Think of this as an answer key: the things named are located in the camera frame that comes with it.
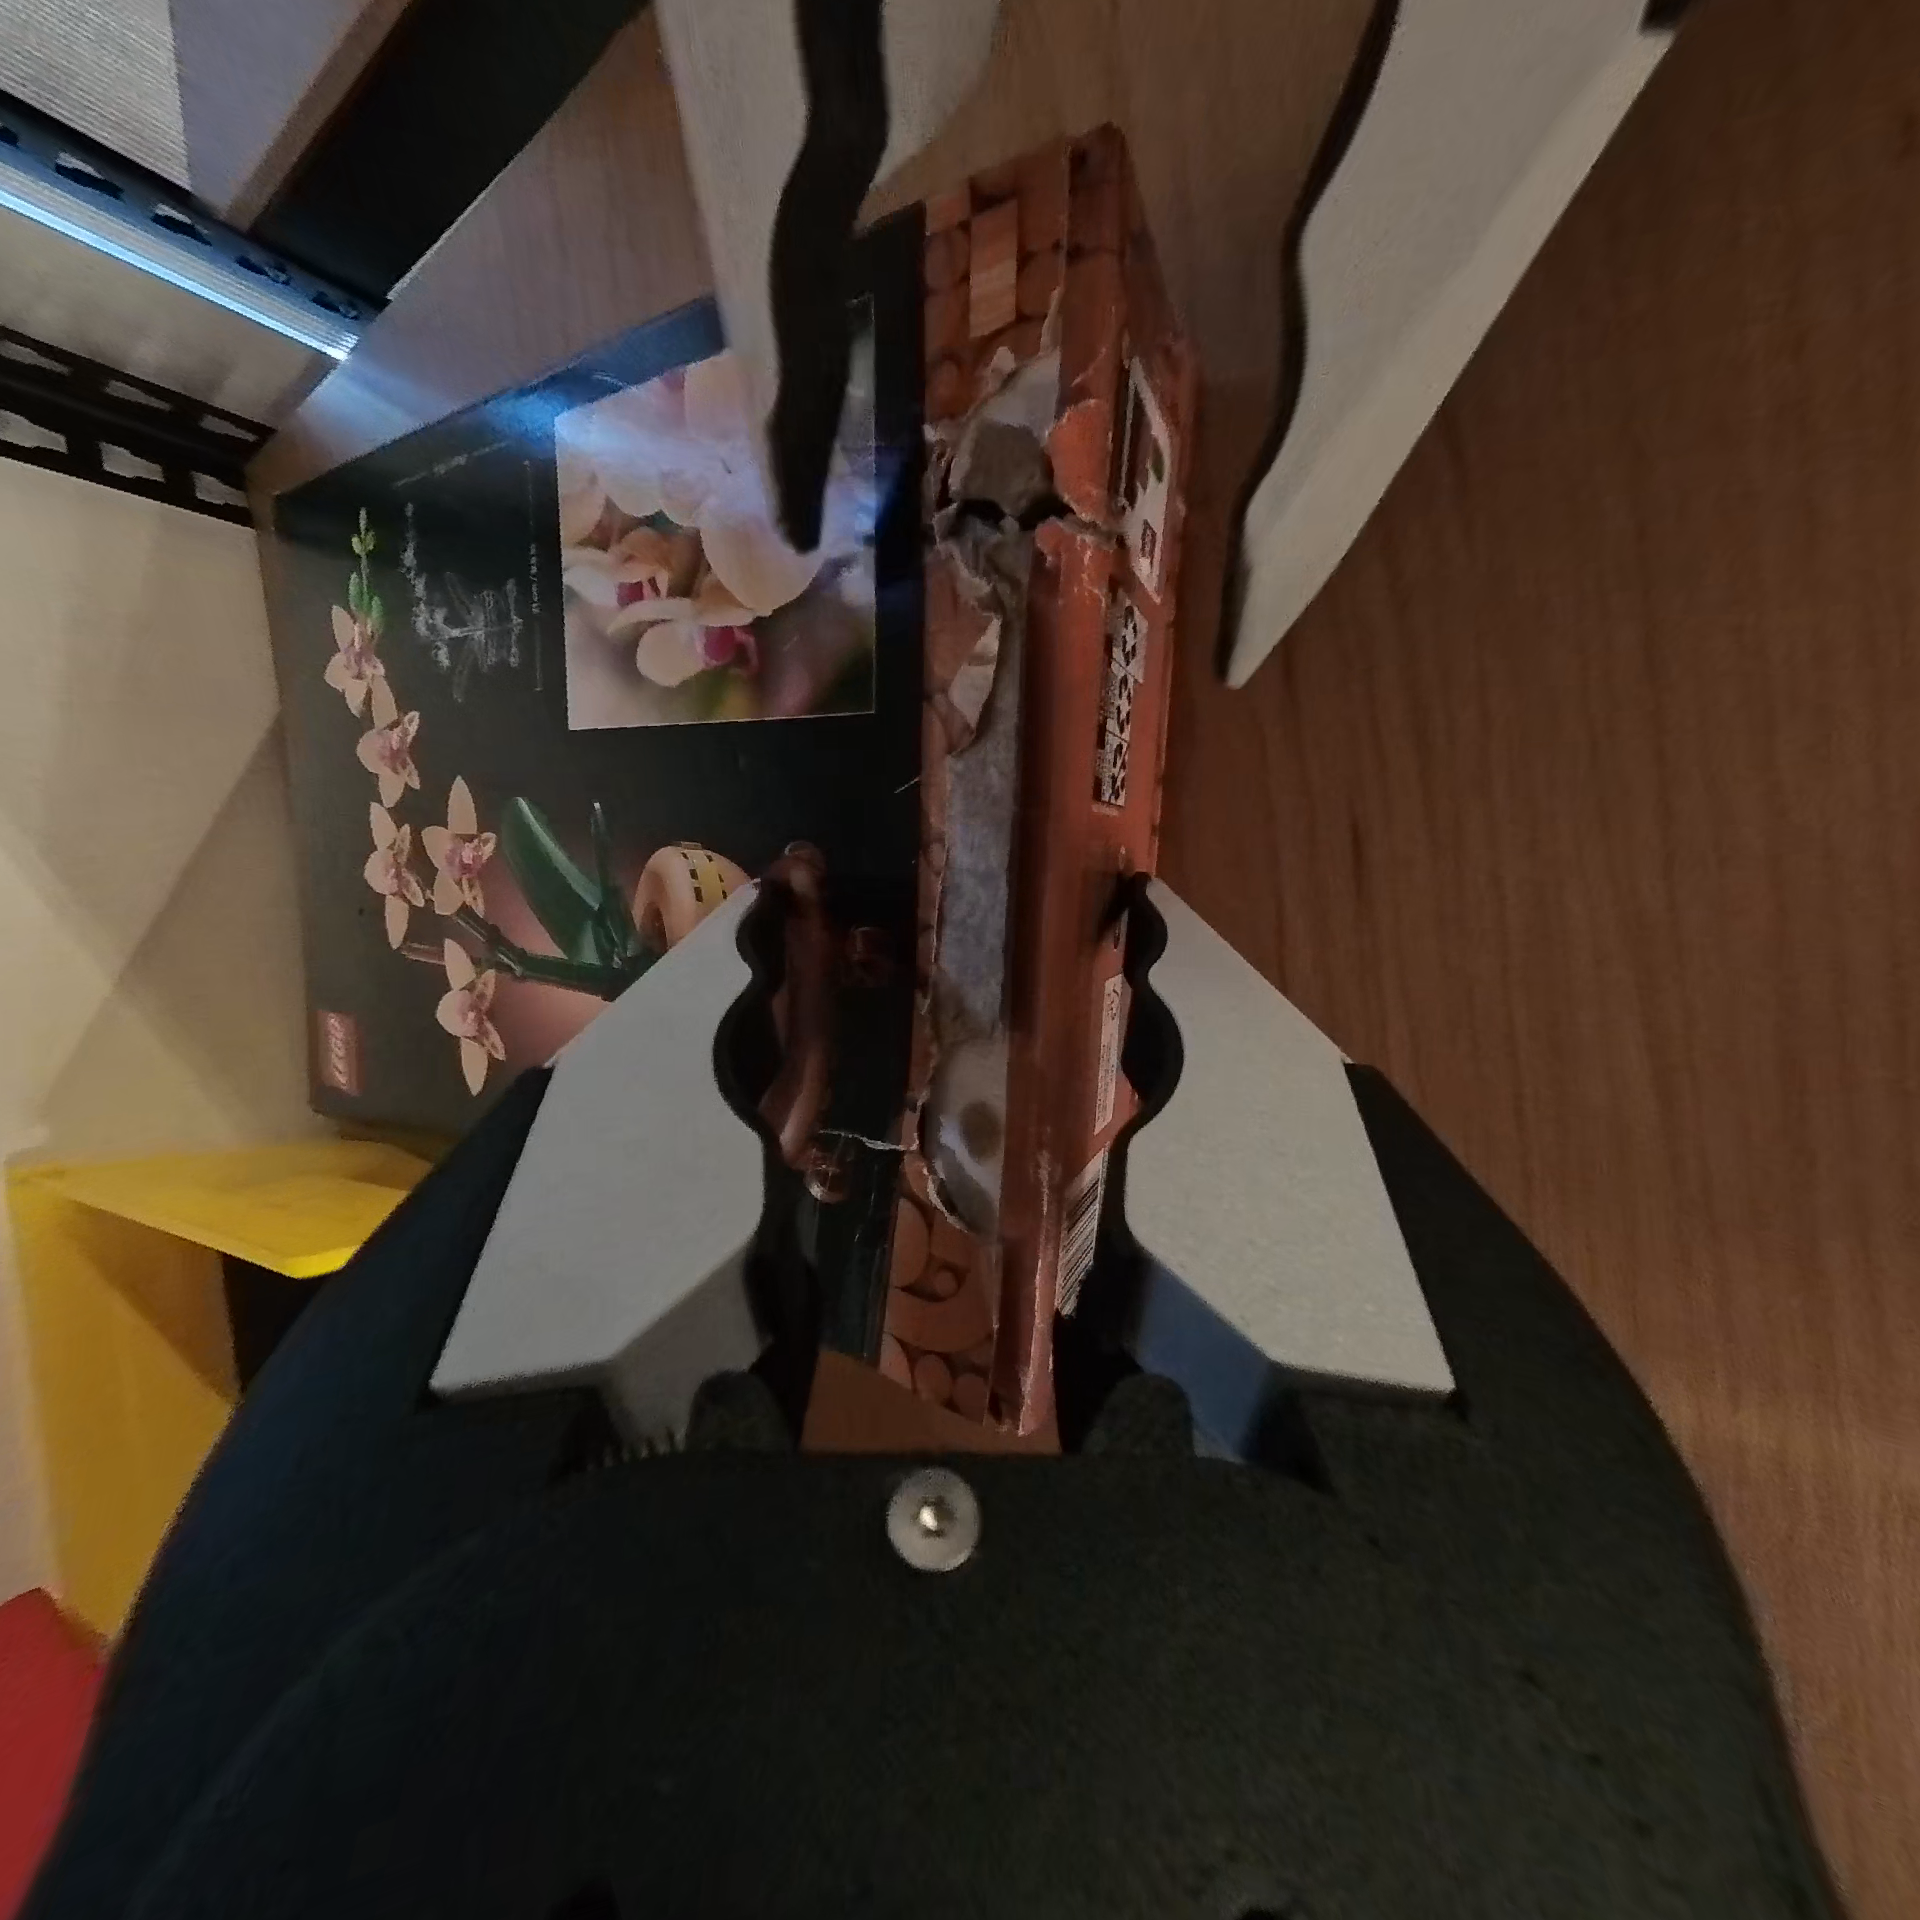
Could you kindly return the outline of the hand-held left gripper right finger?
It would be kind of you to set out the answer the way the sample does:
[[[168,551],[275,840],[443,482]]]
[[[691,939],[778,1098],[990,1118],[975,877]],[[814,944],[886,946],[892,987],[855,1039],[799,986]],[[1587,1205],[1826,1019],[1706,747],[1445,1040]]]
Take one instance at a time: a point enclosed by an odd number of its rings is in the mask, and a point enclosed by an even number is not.
[[[1306,1463],[1315,1391],[1446,1401],[1348,1058],[1162,880],[1125,936],[1138,1113],[1102,1207],[1102,1345],[1180,1386],[1232,1463]]]

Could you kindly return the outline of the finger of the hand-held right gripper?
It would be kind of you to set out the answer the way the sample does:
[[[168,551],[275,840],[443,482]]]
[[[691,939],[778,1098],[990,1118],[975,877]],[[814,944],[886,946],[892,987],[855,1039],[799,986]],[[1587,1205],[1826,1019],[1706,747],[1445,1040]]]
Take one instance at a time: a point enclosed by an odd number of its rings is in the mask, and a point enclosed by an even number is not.
[[[1235,507],[1218,677],[1351,551],[1675,32],[1675,6],[1381,3],[1279,240],[1279,384]]]
[[[823,534],[870,189],[978,82],[996,3],[661,3],[687,177],[750,446],[791,544]]]

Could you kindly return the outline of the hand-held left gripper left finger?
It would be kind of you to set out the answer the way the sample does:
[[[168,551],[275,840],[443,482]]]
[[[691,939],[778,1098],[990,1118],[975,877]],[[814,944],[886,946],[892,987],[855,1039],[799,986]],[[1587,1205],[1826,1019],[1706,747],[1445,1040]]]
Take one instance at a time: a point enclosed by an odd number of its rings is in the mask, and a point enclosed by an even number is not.
[[[588,1389],[664,1443],[709,1378],[759,1367],[795,1424],[816,1146],[818,885],[752,880],[554,1058],[431,1392]]]

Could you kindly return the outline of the orchid building set box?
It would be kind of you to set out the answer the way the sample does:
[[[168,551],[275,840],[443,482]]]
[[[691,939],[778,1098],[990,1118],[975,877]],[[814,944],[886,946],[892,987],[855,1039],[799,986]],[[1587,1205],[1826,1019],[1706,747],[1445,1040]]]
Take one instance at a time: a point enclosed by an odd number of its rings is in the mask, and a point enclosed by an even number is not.
[[[823,538],[715,304],[272,501],[315,1110],[460,1137],[752,880],[823,1345],[1044,1449],[1156,867],[1194,353],[1115,126],[861,233]]]

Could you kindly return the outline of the large yellow plastic bin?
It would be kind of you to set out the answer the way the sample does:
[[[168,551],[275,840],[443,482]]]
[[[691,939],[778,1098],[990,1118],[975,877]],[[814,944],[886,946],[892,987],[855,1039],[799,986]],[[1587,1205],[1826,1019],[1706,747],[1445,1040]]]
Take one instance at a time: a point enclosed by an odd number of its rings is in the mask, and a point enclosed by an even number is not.
[[[124,1633],[243,1398],[226,1267],[304,1307],[426,1174],[395,1143],[318,1137],[10,1174],[55,1595],[94,1638]]]

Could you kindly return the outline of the black metal shelf rack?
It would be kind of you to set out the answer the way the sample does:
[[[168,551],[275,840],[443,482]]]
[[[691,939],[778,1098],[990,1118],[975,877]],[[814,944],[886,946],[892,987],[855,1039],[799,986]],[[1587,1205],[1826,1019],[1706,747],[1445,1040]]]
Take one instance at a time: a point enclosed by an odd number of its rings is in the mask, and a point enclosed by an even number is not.
[[[635,3],[5,3],[5,458],[246,521],[245,463]]]

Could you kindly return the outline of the red plastic bin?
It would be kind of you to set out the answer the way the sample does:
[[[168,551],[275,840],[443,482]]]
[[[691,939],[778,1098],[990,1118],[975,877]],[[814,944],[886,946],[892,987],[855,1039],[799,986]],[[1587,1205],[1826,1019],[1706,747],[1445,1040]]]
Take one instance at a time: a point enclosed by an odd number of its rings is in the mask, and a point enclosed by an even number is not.
[[[106,1679],[106,1645],[45,1591],[3,1605],[3,1915],[53,1845]]]

